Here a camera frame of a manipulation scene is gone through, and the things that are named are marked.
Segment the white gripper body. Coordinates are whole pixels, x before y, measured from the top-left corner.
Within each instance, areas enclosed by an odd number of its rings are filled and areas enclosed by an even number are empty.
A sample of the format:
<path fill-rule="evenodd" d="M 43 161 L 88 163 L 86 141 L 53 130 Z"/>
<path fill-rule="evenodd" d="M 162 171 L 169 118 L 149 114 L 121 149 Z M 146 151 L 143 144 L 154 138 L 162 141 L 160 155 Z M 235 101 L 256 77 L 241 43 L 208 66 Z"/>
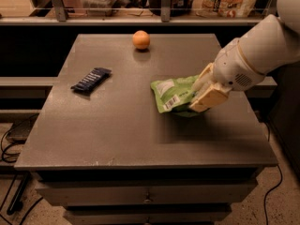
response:
<path fill-rule="evenodd" d="M 234 91 L 246 91 L 265 78 L 263 73 L 247 61 L 238 38 L 233 39 L 217 54 L 213 76 L 218 83 L 231 87 Z"/>

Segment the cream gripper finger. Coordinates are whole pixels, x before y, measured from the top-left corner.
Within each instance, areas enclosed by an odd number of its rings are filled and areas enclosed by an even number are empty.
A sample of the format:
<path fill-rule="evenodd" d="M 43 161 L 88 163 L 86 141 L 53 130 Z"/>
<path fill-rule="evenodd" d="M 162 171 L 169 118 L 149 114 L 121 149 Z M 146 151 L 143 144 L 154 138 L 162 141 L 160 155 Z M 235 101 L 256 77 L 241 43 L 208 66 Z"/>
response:
<path fill-rule="evenodd" d="M 223 86 L 219 82 L 210 84 L 191 100 L 189 108 L 197 113 L 204 112 L 224 103 L 228 99 L 231 91 L 231 87 Z"/>
<path fill-rule="evenodd" d="M 205 93 L 209 90 L 210 86 L 213 85 L 216 80 L 213 75 L 214 64 L 209 63 L 202 73 L 198 76 L 191 89 L 197 93 Z"/>

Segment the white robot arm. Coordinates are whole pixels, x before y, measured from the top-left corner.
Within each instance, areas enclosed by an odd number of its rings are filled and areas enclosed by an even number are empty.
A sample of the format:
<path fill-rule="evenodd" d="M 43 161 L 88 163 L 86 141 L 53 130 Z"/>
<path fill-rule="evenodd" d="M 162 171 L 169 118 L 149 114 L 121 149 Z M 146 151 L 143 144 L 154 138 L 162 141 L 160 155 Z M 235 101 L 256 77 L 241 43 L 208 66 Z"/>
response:
<path fill-rule="evenodd" d="M 203 112 L 225 102 L 231 91 L 246 91 L 281 66 L 300 60 L 300 0 L 277 0 L 268 15 L 219 51 L 192 85 L 189 108 Z"/>

